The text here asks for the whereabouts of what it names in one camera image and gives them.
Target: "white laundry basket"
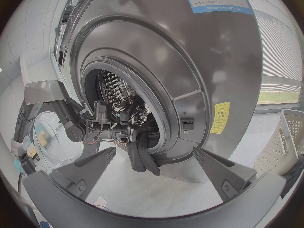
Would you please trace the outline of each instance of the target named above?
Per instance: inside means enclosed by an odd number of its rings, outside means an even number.
[[[256,158],[254,168],[257,177],[266,171],[284,175],[298,162],[298,154],[304,154],[304,112],[283,109],[280,121]]]

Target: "floor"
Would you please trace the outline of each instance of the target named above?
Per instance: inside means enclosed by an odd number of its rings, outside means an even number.
[[[279,113],[254,115],[230,159],[253,167],[255,158],[278,122]],[[135,172],[125,154],[120,150],[117,152],[86,202],[105,206],[116,213],[140,217],[186,215],[222,203],[206,176],[200,183],[193,183],[162,175],[156,177],[149,171]]]

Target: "tiled wall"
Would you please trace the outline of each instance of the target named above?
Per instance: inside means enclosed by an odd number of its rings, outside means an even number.
[[[59,0],[23,0],[0,36],[0,95],[28,67],[49,57],[50,34]]]

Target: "black garment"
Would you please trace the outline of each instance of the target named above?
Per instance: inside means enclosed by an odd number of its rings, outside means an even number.
[[[147,151],[147,138],[148,133],[145,131],[137,135],[136,142],[127,144],[127,151],[131,161],[131,166],[135,171],[143,172],[148,169],[154,175],[159,176],[161,172],[153,157]]]

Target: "window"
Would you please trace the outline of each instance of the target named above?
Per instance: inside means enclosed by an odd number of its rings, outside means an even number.
[[[279,0],[249,0],[263,46],[263,75],[258,104],[298,103],[302,53],[291,13]]]

